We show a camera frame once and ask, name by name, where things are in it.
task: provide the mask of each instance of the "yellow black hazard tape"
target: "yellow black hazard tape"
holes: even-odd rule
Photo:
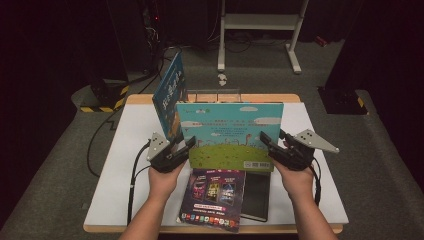
[[[115,102],[111,106],[80,106],[82,112],[114,112],[119,110],[124,104],[125,95],[127,94],[129,86],[124,87]]]

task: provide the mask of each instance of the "picture book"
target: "picture book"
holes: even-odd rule
[[[272,172],[263,131],[278,142],[283,103],[177,103],[192,168]]]
[[[187,100],[187,89],[180,52],[175,55],[169,65],[153,94],[152,100],[164,136],[168,141],[172,142],[181,133],[180,118],[175,104],[178,101]]]
[[[239,170],[193,169],[177,221],[237,233],[245,177]]]

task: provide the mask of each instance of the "black cable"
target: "black cable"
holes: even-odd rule
[[[137,78],[137,79],[134,79],[134,80],[130,81],[128,85],[131,86],[131,85],[133,85],[135,83],[139,83],[139,82],[145,81],[145,80],[151,78],[152,76],[154,76],[156,73],[157,73],[156,71],[151,71],[146,76],[143,76],[143,77],[140,77],[140,78]]]
[[[261,46],[261,47],[273,47],[273,46],[278,46],[278,45],[282,45],[284,43],[286,43],[287,40],[281,40],[281,42],[278,41],[272,41],[269,43],[262,43],[262,42],[255,42],[255,41],[251,41],[251,45],[252,46]]]
[[[163,68],[163,65],[164,65],[164,60],[162,59],[162,63],[161,63],[161,66],[160,66],[160,68],[158,68],[157,69],[157,71],[155,71],[155,73],[156,73],[156,76],[154,76],[154,78],[140,91],[140,92],[138,92],[138,94],[140,94],[140,93],[142,93],[144,90],[146,90],[146,88],[147,87],[149,87],[150,86],[150,84],[152,83],[152,82],[154,82],[155,80],[156,80],[156,78],[158,77],[158,76],[160,76],[160,72],[162,71],[162,68]],[[139,80],[135,80],[134,82],[137,82],[137,81],[142,81],[142,80],[145,80],[144,78],[142,78],[142,79],[139,79]],[[116,130],[116,127],[115,127],[115,121],[110,121],[110,119],[117,113],[117,112],[119,112],[121,109],[123,109],[123,105],[121,106],[121,107],[119,107],[118,109],[116,109],[116,111],[114,111],[108,118],[106,118],[106,120],[104,120],[101,124],[100,124],[100,126],[96,129],[96,131],[94,132],[94,134],[93,134],[93,136],[91,137],[91,140],[90,140],[90,143],[88,144],[88,149],[87,149],[87,154],[86,154],[86,162],[87,162],[87,168],[88,168],[88,170],[90,171],[90,173],[93,175],[93,176],[95,176],[95,177],[100,177],[100,174],[98,174],[98,173],[96,173],[92,168],[91,168],[91,165],[90,165],[90,151],[91,151],[91,146],[93,145],[93,142],[94,142],[94,138],[96,137],[96,135],[97,135],[97,133],[99,132],[99,130],[100,130],[100,128],[102,128],[103,127],[103,125],[105,125],[106,123],[111,123],[111,127],[110,127],[110,130]]]
[[[135,173],[137,169],[138,160],[140,159],[141,154],[143,151],[150,146],[150,139],[147,141],[147,143],[140,149],[140,151],[137,154],[137,157],[134,161],[133,171],[131,174],[131,183],[130,183],[130,193],[128,198],[128,215],[127,215],[127,225],[130,224],[131,218],[132,218],[132,205],[134,201],[134,189],[135,189],[135,180],[137,179],[138,174],[145,170],[146,168],[149,168],[150,166],[144,167],[141,169],[137,174]]]
[[[317,162],[318,170],[319,170],[319,177],[317,173],[315,172],[315,169],[313,168],[312,164],[309,166],[309,169],[312,170],[312,173],[315,177],[315,203],[317,206],[319,206],[319,202],[321,200],[321,167],[317,161],[316,158],[314,158],[315,162]]]
[[[91,168],[90,165],[90,150],[91,150],[91,146],[93,145],[93,141],[94,138],[96,137],[97,133],[99,132],[100,128],[103,127],[103,125],[105,125],[105,123],[112,123],[111,129],[113,129],[113,121],[109,121],[117,112],[119,112],[122,109],[122,107],[120,107],[118,110],[116,110],[115,112],[113,112],[109,117],[106,118],[106,120],[104,120],[102,122],[102,124],[100,124],[100,126],[96,129],[96,131],[94,132],[93,136],[91,137],[90,143],[88,144],[88,149],[87,149],[87,157],[86,157],[86,161],[87,161],[87,167],[88,170],[90,171],[91,174],[93,174],[96,177],[100,177],[100,174],[96,173],[93,171],[93,169]]]
[[[225,49],[227,50],[227,51],[229,51],[229,52],[231,52],[231,53],[242,53],[242,52],[245,52],[245,51],[247,51],[251,46],[252,46],[252,41],[247,41],[247,42],[238,42],[238,43],[242,43],[242,44],[247,44],[247,47],[245,47],[244,49],[242,49],[242,50],[239,50],[239,51],[235,51],[235,50],[232,50],[231,48],[229,48],[229,47],[227,47],[227,45],[225,46]]]

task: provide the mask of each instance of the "teal book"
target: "teal book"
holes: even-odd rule
[[[266,133],[278,142],[283,103],[177,103],[192,168],[271,172],[268,148],[259,138]]]
[[[165,138],[172,142],[181,135],[180,118],[176,109],[178,101],[187,100],[187,89],[181,53],[178,52],[153,94],[153,105]]]

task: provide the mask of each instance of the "cable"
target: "cable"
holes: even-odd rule
[[[161,66],[160,66],[160,68],[159,69],[157,69],[157,71],[156,71],[156,76],[140,91],[140,92],[138,92],[138,94],[140,94],[140,93],[142,93],[144,90],[146,90],[146,88],[147,87],[149,87],[150,86],[150,84],[153,82],[153,81],[155,81],[156,80],[156,78],[158,77],[158,76],[160,76],[160,72],[162,71],[162,68],[163,68],[163,65],[164,65],[164,61],[163,61],[163,59],[162,59],[162,64],[161,64]],[[95,137],[96,137],[96,135],[97,135],[97,133],[100,131],[100,128],[102,128],[103,127],[103,125],[105,125],[106,123],[111,123],[111,127],[110,127],[110,130],[116,130],[116,127],[114,126],[114,123],[115,123],[115,121],[110,121],[110,119],[116,114],[116,113],[118,113],[121,109],[123,109],[123,106],[121,106],[121,107],[119,107],[119,109],[117,109],[115,112],[113,112],[108,118],[106,118],[106,120],[104,120],[101,124],[100,124],[100,126],[96,129],[96,131],[94,132],[94,134],[93,134],[93,136],[91,137],[91,140],[90,140],[90,143],[88,144],[88,149],[87,149],[87,154],[86,154],[86,162],[87,162],[87,168],[88,168],[88,170],[90,171],[90,173],[93,175],[93,176],[95,176],[95,177],[100,177],[100,174],[98,174],[98,173],[96,173],[93,169],[92,169],[92,167],[91,167],[91,164],[90,164],[90,151],[91,151],[91,146],[93,145],[93,142],[94,142],[94,139],[95,139]]]
[[[99,132],[99,130],[100,130],[100,128],[101,127],[103,127],[103,125],[105,124],[105,123],[112,123],[112,126],[111,126],[111,130],[113,130],[113,121],[109,121],[117,112],[119,112],[120,110],[122,109],[122,107],[120,107],[118,110],[116,110],[115,112],[113,112],[109,117],[107,117],[106,118],[106,120],[104,120],[103,122],[102,122],[102,124],[100,124],[100,126],[96,129],[96,131],[94,132],[94,134],[93,134],[93,136],[91,137],[91,140],[90,140],[90,143],[88,144],[88,149],[87,149],[87,157],[86,157],[86,161],[87,161],[87,167],[88,167],[88,170],[90,171],[90,173],[91,174],[93,174],[94,176],[96,176],[96,177],[100,177],[100,174],[98,174],[98,173],[96,173],[96,172],[94,172],[93,171],[93,169],[91,168],[91,165],[90,165],[90,150],[91,150],[91,146],[92,146],[92,144],[93,144],[93,142],[94,142],[94,138],[96,137],[96,135],[97,135],[97,133]]]
[[[272,46],[277,46],[277,45],[282,45],[284,43],[287,42],[286,40],[282,40],[281,42],[277,42],[275,40],[269,42],[269,43],[260,43],[260,42],[255,42],[255,41],[251,41],[251,45],[252,46],[263,46],[263,47],[272,47]]]
[[[227,51],[229,51],[229,52],[232,52],[232,53],[242,53],[242,52],[247,51],[251,46],[252,46],[252,42],[249,40],[247,42],[247,47],[245,49],[242,49],[242,50],[239,50],[239,51],[235,51],[235,50],[231,50],[230,48],[228,48],[227,45],[225,45],[225,49]]]
[[[216,37],[209,39],[208,43],[213,43],[213,41],[217,40],[219,37],[221,37],[221,35],[217,35]]]
[[[216,12],[216,18],[215,18],[215,25],[213,26],[213,29],[212,29],[212,32],[211,32],[211,34],[209,35],[209,37],[208,37],[208,39],[207,39],[207,41],[209,42],[209,41],[213,41],[213,39],[211,40],[211,38],[212,38],[212,36],[213,36],[213,34],[215,33],[215,30],[216,30],[216,26],[218,25],[218,19],[219,19],[219,16],[221,15],[220,13],[221,13],[221,8],[220,8],[220,2],[221,1],[217,1],[217,4],[216,4],[216,10],[217,10],[217,12]]]
[[[135,189],[135,180],[137,179],[137,176],[140,172],[144,171],[145,169],[149,168],[150,166],[144,167],[141,169],[137,174],[135,173],[137,169],[138,160],[140,159],[141,154],[143,151],[150,146],[150,139],[147,141],[147,143],[140,149],[140,151],[137,154],[137,157],[134,161],[133,171],[131,174],[131,183],[130,183],[130,194],[128,198],[128,215],[127,215],[127,225],[131,222],[132,217],[132,206],[134,201],[134,189]]]
[[[316,158],[314,158],[314,160],[315,162],[317,162],[317,165],[318,165],[319,177],[317,173],[315,172],[312,164],[309,165],[309,169],[312,170],[312,173],[314,174],[314,177],[315,177],[315,203],[317,206],[319,206],[319,202],[321,200],[321,166],[319,165]]]

